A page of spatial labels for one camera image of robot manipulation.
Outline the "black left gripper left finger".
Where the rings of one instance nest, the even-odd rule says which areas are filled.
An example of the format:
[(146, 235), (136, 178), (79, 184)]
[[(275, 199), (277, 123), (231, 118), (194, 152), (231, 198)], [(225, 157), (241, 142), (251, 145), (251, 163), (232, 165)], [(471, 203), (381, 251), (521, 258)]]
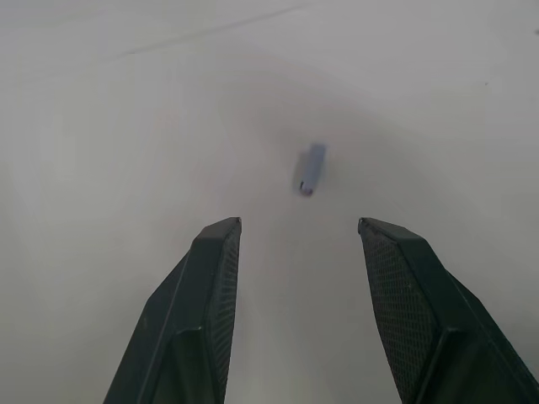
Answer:
[(148, 298), (104, 404), (224, 404), (242, 222), (206, 226)]

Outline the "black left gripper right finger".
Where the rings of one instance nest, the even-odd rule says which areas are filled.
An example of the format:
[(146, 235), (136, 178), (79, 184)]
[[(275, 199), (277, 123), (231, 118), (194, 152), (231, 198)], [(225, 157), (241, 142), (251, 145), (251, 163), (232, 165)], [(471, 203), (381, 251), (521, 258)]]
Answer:
[(539, 382), (423, 237), (373, 218), (358, 232), (402, 404), (539, 404)]

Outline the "small blue cylindrical object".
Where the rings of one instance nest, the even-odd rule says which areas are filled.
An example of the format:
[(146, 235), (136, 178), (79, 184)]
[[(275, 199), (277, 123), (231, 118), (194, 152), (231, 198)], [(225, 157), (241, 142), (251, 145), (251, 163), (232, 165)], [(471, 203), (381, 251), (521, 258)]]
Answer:
[(300, 164), (298, 191), (303, 196), (311, 196), (316, 190), (323, 172), (327, 147), (314, 143), (303, 154)]

